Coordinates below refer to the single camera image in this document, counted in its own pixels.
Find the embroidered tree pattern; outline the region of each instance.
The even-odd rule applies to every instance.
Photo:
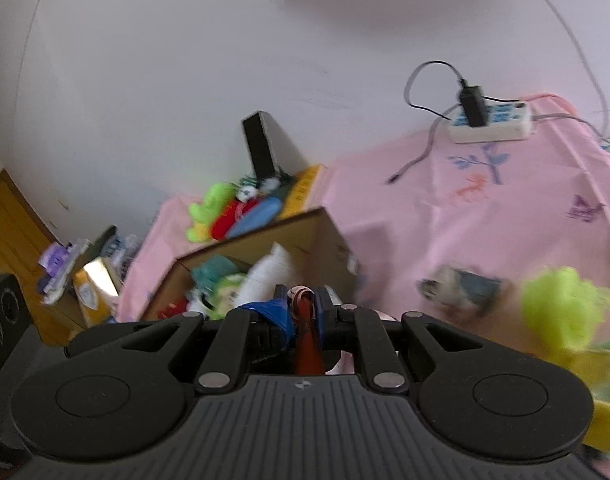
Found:
[[[498,166],[506,163],[509,160],[509,153],[497,153],[498,142],[488,142],[480,147],[483,150],[485,160],[480,160],[476,155],[469,155],[467,158],[464,156],[448,156],[448,160],[451,160],[459,170],[467,170],[470,166],[479,164],[481,166],[487,166],[489,172],[492,174],[492,180],[494,184],[502,185],[501,175],[498,172]]]

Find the blue tape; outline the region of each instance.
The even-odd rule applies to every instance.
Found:
[[[285,334],[285,346],[294,337],[294,325],[291,322],[287,300],[255,301],[240,305],[239,308],[255,310],[269,322],[274,323]]]
[[[314,308],[316,309],[316,329],[319,333],[319,348],[323,349],[323,339],[325,337],[325,325],[323,323],[323,301],[318,293],[314,294]]]

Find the white power strip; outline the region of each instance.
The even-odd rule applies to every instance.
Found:
[[[462,107],[456,108],[448,130],[453,142],[495,142],[496,140],[523,140],[531,136],[531,110],[527,103],[487,102],[487,126],[472,128]]]

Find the yellow-green plush toy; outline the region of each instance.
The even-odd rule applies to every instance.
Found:
[[[589,348],[610,310],[610,290],[582,280],[572,267],[548,269],[524,283],[521,303],[527,326],[545,347],[539,357],[574,373],[594,394],[583,443],[610,452],[610,402],[596,395],[610,385],[610,349]]]
[[[203,203],[189,205],[187,212],[192,219],[192,227],[187,230],[189,241],[206,242],[211,238],[211,225],[234,199],[237,189],[236,184],[217,182],[205,194]]]

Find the tissue box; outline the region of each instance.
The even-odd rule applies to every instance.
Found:
[[[114,316],[120,281],[106,258],[97,258],[85,264],[74,274],[72,281],[86,327],[90,328]]]

